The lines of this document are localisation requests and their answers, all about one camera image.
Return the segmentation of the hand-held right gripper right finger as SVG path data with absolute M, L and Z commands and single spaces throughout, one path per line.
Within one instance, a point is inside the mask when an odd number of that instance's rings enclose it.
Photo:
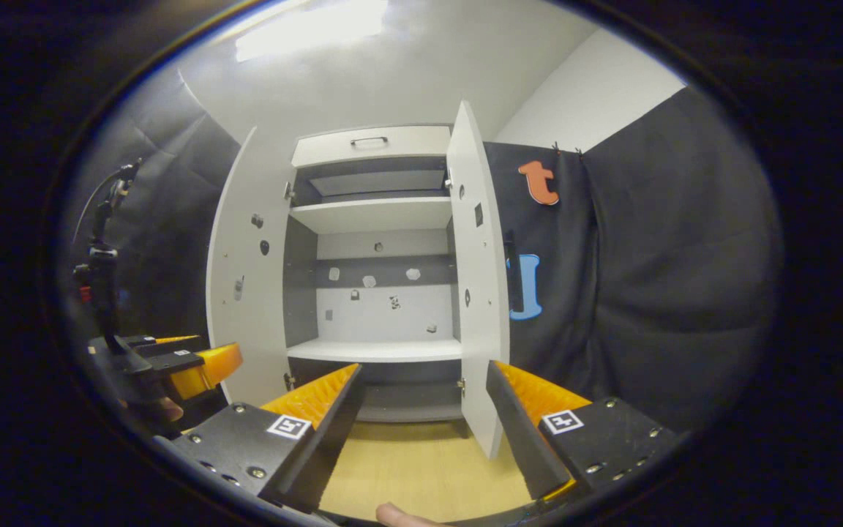
M 656 465 L 677 433 L 618 397 L 592 401 L 492 360 L 486 390 L 534 501 L 557 504 L 611 490 Z

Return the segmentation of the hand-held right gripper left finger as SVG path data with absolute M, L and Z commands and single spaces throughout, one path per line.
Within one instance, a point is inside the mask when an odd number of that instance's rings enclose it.
M 265 405 L 232 403 L 187 433 L 154 442 L 218 493 L 314 512 L 364 402 L 363 369 L 337 368 Z

